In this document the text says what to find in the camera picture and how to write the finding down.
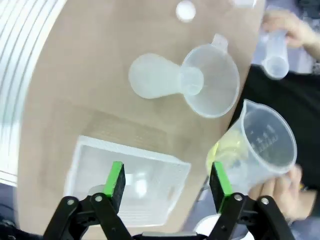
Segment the measuring cup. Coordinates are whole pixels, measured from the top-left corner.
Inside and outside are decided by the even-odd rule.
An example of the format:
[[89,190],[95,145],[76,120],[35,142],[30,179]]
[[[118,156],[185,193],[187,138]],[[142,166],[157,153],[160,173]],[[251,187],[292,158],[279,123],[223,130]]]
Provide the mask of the measuring cup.
[[239,119],[209,151],[207,169],[221,162],[232,190],[248,194],[258,183],[287,173],[297,144],[287,122],[272,108],[245,99]]

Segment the table surface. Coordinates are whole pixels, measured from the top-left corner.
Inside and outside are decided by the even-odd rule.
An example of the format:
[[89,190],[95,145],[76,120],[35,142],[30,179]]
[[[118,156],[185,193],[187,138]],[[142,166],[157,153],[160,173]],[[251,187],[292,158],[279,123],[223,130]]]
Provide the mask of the table surface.
[[[196,46],[224,35],[243,86],[258,40],[264,1],[254,9],[227,0],[194,0],[196,16],[180,22],[178,0],[68,0],[43,47],[25,100],[18,163],[17,206],[23,230],[42,234],[63,197],[79,135],[173,155],[191,163],[184,190],[163,226],[181,229],[206,178],[209,149],[233,110],[217,119],[194,113],[181,95],[138,97],[128,69],[155,53],[182,63]],[[105,239],[91,227],[85,239]]]

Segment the green gripper pad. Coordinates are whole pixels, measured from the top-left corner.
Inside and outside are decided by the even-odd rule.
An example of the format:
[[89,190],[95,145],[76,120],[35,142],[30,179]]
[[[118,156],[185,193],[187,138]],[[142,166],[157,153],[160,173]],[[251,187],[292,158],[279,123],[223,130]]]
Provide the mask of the green gripper pad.
[[212,164],[209,184],[215,208],[218,210],[218,213],[221,213],[224,203],[233,194],[232,186],[221,162],[214,162]]
[[121,161],[114,161],[109,176],[104,185],[103,193],[110,200],[116,213],[119,212],[125,186],[125,166]]

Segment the measuring cup handle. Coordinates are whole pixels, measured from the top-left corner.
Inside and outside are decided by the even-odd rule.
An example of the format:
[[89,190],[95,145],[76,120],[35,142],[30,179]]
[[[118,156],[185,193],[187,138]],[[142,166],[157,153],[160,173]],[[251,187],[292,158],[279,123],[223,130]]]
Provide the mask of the measuring cup handle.
[[212,41],[211,44],[213,46],[216,46],[217,48],[221,49],[222,51],[224,51],[226,53],[228,52],[228,40],[224,36],[222,36],[222,35],[220,35],[218,33],[216,33],[214,35],[213,41]]

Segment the hand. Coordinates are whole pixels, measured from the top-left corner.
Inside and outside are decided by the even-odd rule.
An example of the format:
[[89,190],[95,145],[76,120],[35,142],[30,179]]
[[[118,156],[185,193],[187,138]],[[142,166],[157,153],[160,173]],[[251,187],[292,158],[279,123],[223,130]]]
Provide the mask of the hand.
[[287,10],[267,11],[263,17],[262,28],[266,32],[285,30],[289,47],[310,47],[317,41],[317,34],[294,13]]
[[303,219],[307,216],[301,216],[301,177],[301,168],[296,165],[286,175],[253,187],[249,192],[249,197],[257,200],[261,196],[271,196],[286,219]]

